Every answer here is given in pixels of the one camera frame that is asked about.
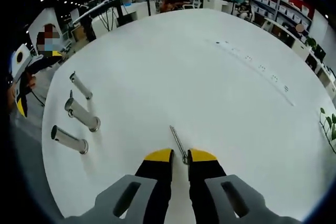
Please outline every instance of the shelf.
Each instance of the shelf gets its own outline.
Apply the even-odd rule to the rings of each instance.
[[[312,20],[310,18],[308,18],[305,14],[302,13],[302,11],[296,9],[295,7],[293,7],[291,4],[287,3],[284,0],[280,0],[281,2],[286,4],[286,7],[290,7],[292,10],[294,10],[295,12],[299,13],[300,15],[302,15],[304,18],[306,18],[307,20],[309,20],[310,22],[312,22]]]
[[[297,25],[298,23],[296,23],[293,19],[291,19],[290,17],[288,17],[286,14],[283,14],[281,12],[278,12],[279,14],[281,14],[282,16],[284,16],[287,20],[291,21],[292,23],[294,23],[295,25]]]
[[[253,0],[253,1],[254,1],[254,2],[257,2],[257,3],[261,3],[262,5],[265,5],[265,6],[271,8],[271,9],[273,9],[273,10],[276,10],[275,8],[271,7],[271,6],[268,5],[268,4],[263,3],[263,2],[261,2],[261,1],[257,1],[257,0]]]
[[[269,18],[269,17],[267,17],[266,15],[263,15],[263,14],[261,14],[261,13],[259,13],[259,12],[254,12],[254,14],[255,14],[255,15],[258,14],[258,15],[260,15],[260,16],[262,16],[262,17]]]

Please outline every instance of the green leaf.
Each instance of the green leaf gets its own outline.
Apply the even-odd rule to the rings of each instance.
[[[331,124],[332,124],[332,122],[331,122],[331,118],[329,117],[329,116],[327,116],[327,122],[328,122],[328,124],[329,124],[329,127],[331,127]]]
[[[331,140],[334,140],[336,138],[336,130],[335,125],[332,125],[332,131],[331,131]]]

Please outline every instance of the white tabletop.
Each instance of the white tabletop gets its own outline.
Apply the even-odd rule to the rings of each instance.
[[[295,105],[218,41],[272,67]],[[92,91],[93,105],[70,82],[73,71]],[[98,132],[68,117],[70,89],[100,118]],[[225,172],[262,193],[272,211],[303,219],[335,173],[336,155],[319,128],[320,107],[335,112],[310,68],[268,32],[210,9],[159,14],[91,42],[56,72],[43,117],[46,175],[62,214],[77,216],[123,175],[134,174],[148,153],[170,147],[177,158],[166,223],[195,223],[173,125],[185,148],[216,155]],[[85,138],[89,152],[53,141],[55,124]]]

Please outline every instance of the chair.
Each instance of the chair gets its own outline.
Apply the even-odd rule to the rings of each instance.
[[[192,4],[183,5],[182,8],[183,9],[198,9],[200,8],[201,4],[202,4],[201,0],[193,0]]]
[[[255,12],[254,12],[254,9],[251,8],[251,15],[250,15],[250,18],[249,18],[249,21],[252,23],[254,21],[254,17],[255,17]]]

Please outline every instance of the metal pin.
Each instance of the metal pin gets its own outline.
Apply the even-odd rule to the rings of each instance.
[[[72,75],[70,75],[71,82],[79,89],[79,91],[85,96],[87,100],[90,100],[93,96],[92,92],[88,90],[84,84],[79,80],[78,76],[76,75],[76,72],[73,72]]]
[[[85,139],[78,139],[71,136],[68,132],[54,125],[51,130],[51,139],[59,142],[66,147],[79,151],[80,154],[88,152],[89,145]]]
[[[188,165],[189,162],[188,162],[188,155],[187,155],[187,152],[185,151],[185,149],[183,148],[183,145],[181,143],[181,140],[179,138],[179,136],[177,135],[177,132],[175,130],[175,128],[173,126],[169,126],[170,127],[170,130],[172,131],[173,133],[173,136],[175,138],[175,142],[177,143],[178,147],[179,147],[179,150],[182,154],[182,161],[183,161],[183,164],[185,165]]]
[[[91,132],[95,132],[100,127],[100,119],[86,111],[74,98],[69,98],[64,109],[68,111],[69,117],[77,118],[79,122],[86,125]]]

